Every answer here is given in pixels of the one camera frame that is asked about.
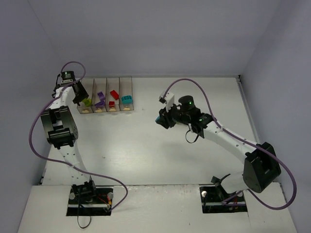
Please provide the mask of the green printed lego brick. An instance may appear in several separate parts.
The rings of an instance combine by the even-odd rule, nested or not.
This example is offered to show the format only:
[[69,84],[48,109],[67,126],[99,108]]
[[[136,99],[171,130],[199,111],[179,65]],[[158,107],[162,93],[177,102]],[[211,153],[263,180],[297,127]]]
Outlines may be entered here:
[[82,103],[85,105],[85,107],[90,107],[92,105],[91,99],[88,98],[83,99]]

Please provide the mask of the teal rounded lego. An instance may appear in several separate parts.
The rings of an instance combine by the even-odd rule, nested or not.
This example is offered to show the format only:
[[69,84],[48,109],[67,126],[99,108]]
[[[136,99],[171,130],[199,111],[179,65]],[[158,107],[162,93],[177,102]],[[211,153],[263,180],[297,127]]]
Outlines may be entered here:
[[122,104],[132,104],[133,98],[131,95],[125,95],[121,97],[121,103]]

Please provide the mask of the purple printed lego brick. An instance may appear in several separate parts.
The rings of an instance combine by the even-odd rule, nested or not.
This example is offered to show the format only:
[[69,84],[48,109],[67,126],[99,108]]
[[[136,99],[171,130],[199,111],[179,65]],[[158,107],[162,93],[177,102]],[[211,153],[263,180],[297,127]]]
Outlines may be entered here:
[[96,103],[95,105],[94,105],[96,108],[104,108],[105,107],[105,101],[100,101],[100,102],[98,102],[98,103]]

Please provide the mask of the small red lego brick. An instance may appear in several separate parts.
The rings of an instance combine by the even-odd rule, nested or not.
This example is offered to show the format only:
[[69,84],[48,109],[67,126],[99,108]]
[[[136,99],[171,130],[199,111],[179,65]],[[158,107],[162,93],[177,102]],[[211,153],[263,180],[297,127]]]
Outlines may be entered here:
[[108,103],[109,108],[115,108],[115,102],[114,101],[110,101]]

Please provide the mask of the red curved lego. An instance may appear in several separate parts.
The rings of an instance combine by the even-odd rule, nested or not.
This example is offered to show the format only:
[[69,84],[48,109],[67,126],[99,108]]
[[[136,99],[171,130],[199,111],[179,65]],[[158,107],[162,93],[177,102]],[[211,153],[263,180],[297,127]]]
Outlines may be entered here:
[[119,100],[120,96],[118,94],[118,92],[116,90],[111,90],[110,91],[110,95],[115,99],[115,100]]

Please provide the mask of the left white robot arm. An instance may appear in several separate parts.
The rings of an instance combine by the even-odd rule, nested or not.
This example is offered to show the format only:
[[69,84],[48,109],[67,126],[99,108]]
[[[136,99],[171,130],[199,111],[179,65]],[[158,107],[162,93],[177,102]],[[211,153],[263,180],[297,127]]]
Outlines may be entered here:
[[72,192],[83,199],[96,196],[96,187],[91,175],[86,174],[86,167],[78,150],[78,129],[70,104],[80,104],[88,93],[80,81],[76,81],[73,71],[62,71],[61,83],[56,86],[52,104],[40,114],[41,122],[49,144],[53,145],[68,167]]

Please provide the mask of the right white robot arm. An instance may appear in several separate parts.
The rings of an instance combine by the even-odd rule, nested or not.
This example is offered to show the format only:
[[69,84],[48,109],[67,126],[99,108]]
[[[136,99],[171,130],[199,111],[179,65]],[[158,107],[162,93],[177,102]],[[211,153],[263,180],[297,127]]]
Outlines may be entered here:
[[231,194],[246,189],[261,193],[281,174],[279,163],[263,152],[267,150],[275,154],[272,145],[263,143],[253,147],[252,141],[240,141],[225,133],[211,115],[201,112],[195,106],[192,96],[181,97],[178,105],[174,103],[172,93],[161,95],[159,101],[165,104],[165,107],[159,111],[157,124],[166,129],[172,128],[176,123],[186,125],[189,132],[216,143],[242,162],[242,171],[229,173],[222,178],[212,178],[211,182],[226,193]]

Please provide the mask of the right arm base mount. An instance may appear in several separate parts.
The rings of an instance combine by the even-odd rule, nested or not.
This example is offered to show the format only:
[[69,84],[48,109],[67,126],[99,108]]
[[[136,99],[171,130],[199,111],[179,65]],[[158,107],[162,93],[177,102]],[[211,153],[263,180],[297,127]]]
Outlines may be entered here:
[[243,193],[235,196],[228,194],[221,186],[221,181],[215,176],[211,179],[211,184],[199,187],[201,206],[203,214],[230,214],[247,212],[247,206]]

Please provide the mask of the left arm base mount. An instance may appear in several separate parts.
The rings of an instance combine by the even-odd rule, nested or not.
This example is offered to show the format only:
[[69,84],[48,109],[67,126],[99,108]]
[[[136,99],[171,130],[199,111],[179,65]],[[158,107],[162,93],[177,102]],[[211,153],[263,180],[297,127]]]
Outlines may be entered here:
[[78,193],[70,189],[66,216],[110,216],[113,199],[112,187],[96,187],[96,196],[80,198],[78,208]]

